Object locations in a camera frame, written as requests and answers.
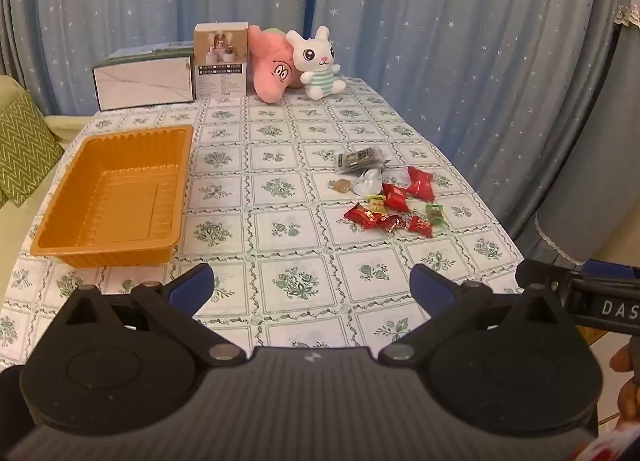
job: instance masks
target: finger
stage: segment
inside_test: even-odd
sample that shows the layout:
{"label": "finger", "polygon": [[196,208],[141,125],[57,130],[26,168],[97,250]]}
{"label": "finger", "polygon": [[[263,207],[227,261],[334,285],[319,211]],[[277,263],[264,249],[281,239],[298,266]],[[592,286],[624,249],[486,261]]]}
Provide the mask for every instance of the finger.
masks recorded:
{"label": "finger", "polygon": [[634,366],[631,363],[631,354],[629,353],[629,346],[626,345],[620,349],[620,351],[614,354],[610,361],[609,367],[611,367],[617,373],[628,373],[634,370]]}
{"label": "finger", "polygon": [[638,386],[634,380],[627,381],[618,393],[618,409],[624,419],[632,419],[638,413]]}

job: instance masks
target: red candy wrapper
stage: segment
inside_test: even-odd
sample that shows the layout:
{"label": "red candy wrapper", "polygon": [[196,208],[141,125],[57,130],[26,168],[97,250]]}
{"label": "red candy wrapper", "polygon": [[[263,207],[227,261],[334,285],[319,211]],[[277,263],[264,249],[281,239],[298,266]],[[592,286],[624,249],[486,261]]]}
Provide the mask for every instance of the red candy wrapper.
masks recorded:
{"label": "red candy wrapper", "polygon": [[433,232],[431,231],[431,225],[429,221],[424,221],[420,219],[418,216],[413,216],[409,221],[409,226],[407,230],[410,232],[418,232],[419,234],[424,235],[425,237],[433,238]]}
{"label": "red candy wrapper", "polygon": [[380,219],[380,214],[373,213],[371,210],[367,210],[364,206],[358,203],[345,213],[344,218],[353,221],[356,224],[360,224],[367,230],[370,230],[376,225],[378,219]]}
{"label": "red candy wrapper", "polygon": [[399,212],[408,212],[409,207],[406,205],[405,190],[391,183],[383,183],[382,189],[385,193],[385,206],[393,208]]}
{"label": "red candy wrapper", "polygon": [[411,179],[411,185],[409,185],[406,192],[425,201],[433,202],[435,200],[433,188],[431,187],[433,174],[419,170],[414,166],[408,167],[406,171],[409,174],[409,179]]}
{"label": "red candy wrapper", "polygon": [[386,233],[392,234],[396,228],[404,228],[404,221],[400,216],[383,215],[377,223]]}

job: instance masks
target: plush toy face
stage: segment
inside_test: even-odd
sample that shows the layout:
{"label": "plush toy face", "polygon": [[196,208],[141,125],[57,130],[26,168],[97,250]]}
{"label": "plush toy face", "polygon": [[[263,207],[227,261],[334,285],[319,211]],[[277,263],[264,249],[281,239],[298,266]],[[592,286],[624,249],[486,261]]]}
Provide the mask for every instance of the plush toy face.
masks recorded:
{"label": "plush toy face", "polygon": [[293,63],[298,71],[324,71],[334,63],[334,48],[329,42],[329,30],[320,26],[316,37],[305,40],[295,31],[287,33],[287,40],[293,46]]}
{"label": "plush toy face", "polygon": [[271,72],[271,75],[281,83],[288,85],[292,72],[291,65],[283,60],[274,60],[273,62],[271,62],[271,65],[273,65],[273,71]]}

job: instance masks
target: green candy wrapper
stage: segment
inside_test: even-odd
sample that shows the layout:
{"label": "green candy wrapper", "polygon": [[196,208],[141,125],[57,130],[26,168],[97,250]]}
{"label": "green candy wrapper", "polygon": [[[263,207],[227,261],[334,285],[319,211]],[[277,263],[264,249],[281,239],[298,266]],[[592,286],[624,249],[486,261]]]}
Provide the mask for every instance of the green candy wrapper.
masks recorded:
{"label": "green candy wrapper", "polygon": [[427,203],[425,209],[427,212],[427,220],[431,226],[449,226],[444,218],[444,214],[442,213],[442,205]]}

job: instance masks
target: metal screw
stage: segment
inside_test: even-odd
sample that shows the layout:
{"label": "metal screw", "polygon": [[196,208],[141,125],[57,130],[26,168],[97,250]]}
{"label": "metal screw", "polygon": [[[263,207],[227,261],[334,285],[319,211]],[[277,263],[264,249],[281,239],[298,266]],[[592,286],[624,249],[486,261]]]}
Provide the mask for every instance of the metal screw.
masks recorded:
{"label": "metal screw", "polygon": [[414,348],[408,344],[389,344],[382,352],[392,360],[408,360],[414,355]]}
{"label": "metal screw", "polygon": [[228,361],[236,358],[240,352],[241,349],[233,344],[218,344],[209,349],[209,356],[214,360]]}

